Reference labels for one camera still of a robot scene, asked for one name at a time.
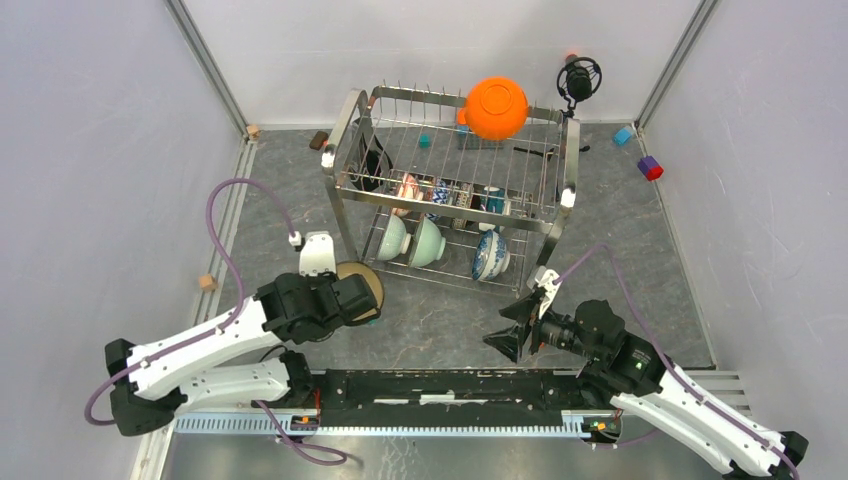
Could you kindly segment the brown glazed bowl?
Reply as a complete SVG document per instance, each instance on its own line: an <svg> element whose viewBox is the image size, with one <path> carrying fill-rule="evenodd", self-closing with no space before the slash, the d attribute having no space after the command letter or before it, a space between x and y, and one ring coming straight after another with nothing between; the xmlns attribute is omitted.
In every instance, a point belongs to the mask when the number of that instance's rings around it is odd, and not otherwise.
<svg viewBox="0 0 848 480"><path fill-rule="evenodd" d="M361 326L379 318L385 302L385 287L377 272L362 262L347 261L336 265L336 273L340 279L352 275L362 276L377 302L375 308L348 322L347 326Z"/></svg>

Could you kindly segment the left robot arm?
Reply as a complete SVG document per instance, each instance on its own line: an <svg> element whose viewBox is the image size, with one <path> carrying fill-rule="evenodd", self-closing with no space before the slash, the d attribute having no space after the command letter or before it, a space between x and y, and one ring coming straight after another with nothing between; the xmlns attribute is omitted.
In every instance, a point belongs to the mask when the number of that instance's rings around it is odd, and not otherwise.
<svg viewBox="0 0 848 480"><path fill-rule="evenodd" d="M227 361L286 342L321 341L341 327L378 317L383 303L381 283L364 274L283 273L229 315L149 344L113 340L104 348L113 380L112 422L121 435L133 437L218 399L281 399L302 407L314 394L313 379L301 372L303 362L289 368L276 360L246 371Z"/></svg>

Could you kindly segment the blue white floral bowl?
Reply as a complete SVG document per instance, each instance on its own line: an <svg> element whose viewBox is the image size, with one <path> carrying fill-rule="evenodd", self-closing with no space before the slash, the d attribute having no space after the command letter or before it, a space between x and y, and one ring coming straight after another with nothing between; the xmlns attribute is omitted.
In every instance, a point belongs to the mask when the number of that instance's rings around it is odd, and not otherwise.
<svg viewBox="0 0 848 480"><path fill-rule="evenodd" d="M495 230L488 230L482 236L472 263L472 279L489 281L503 273L509 266L511 253L506 240Z"/></svg>

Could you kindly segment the celadon green bowl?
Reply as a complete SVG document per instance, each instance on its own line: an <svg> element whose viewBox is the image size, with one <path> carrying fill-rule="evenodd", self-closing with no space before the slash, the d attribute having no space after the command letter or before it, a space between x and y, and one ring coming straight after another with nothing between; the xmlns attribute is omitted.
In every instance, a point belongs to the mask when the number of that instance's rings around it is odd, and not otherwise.
<svg viewBox="0 0 848 480"><path fill-rule="evenodd" d="M413 238L409 266L414 268L424 267L440 260L445 246L446 240L439 227L433 221L424 218L419 222Z"/></svg>

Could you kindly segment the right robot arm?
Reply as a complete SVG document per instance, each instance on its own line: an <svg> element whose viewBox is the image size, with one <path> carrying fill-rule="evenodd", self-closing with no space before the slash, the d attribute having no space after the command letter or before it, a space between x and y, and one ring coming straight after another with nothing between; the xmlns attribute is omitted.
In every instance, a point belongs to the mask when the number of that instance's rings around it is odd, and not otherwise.
<svg viewBox="0 0 848 480"><path fill-rule="evenodd" d="M517 363L541 345L585 358L577 392L591 408L631 413L687 446L725 479L796 479L809 446L794 431L757 425L702 388L648 340L625 327L606 300L553 311L551 292L536 287L500 309L508 328L483 341Z"/></svg>

